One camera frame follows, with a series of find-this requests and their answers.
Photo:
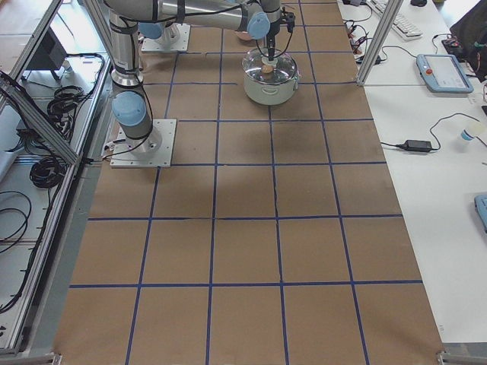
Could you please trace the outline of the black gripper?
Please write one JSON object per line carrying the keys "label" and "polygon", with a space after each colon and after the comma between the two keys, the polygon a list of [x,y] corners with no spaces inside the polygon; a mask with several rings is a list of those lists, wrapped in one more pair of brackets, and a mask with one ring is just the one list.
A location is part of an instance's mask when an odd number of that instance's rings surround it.
{"label": "black gripper", "polygon": [[278,35],[281,26],[286,26],[289,33],[294,32],[295,14],[288,11],[285,6],[266,9],[266,15],[270,22],[269,32],[266,34],[266,57],[275,57],[275,36]]}

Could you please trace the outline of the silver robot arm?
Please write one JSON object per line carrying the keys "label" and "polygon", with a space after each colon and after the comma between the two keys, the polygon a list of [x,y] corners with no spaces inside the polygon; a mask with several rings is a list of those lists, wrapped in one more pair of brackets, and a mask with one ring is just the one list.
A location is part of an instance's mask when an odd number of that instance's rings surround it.
{"label": "silver robot arm", "polygon": [[279,1],[107,1],[113,45],[113,83],[119,92],[112,113],[122,127],[129,151],[155,152],[161,134],[154,127],[151,105],[139,71],[138,32],[143,24],[201,25],[247,33],[264,40],[269,57],[279,57],[275,38],[282,26],[292,32],[295,16]]}

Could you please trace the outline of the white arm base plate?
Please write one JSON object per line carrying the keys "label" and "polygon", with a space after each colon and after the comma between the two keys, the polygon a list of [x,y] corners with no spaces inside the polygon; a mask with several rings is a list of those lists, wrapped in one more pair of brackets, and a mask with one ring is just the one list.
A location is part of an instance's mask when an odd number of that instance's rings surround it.
{"label": "white arm base plate", "polygon": [[123,141],[115,145],[114,156],[110,157],[110,166],[112,168],[170,167],[176,128],[175,119],[155,119],[148,139],[131,151],[138,143],[127,139],[120,126],[117,138]]}

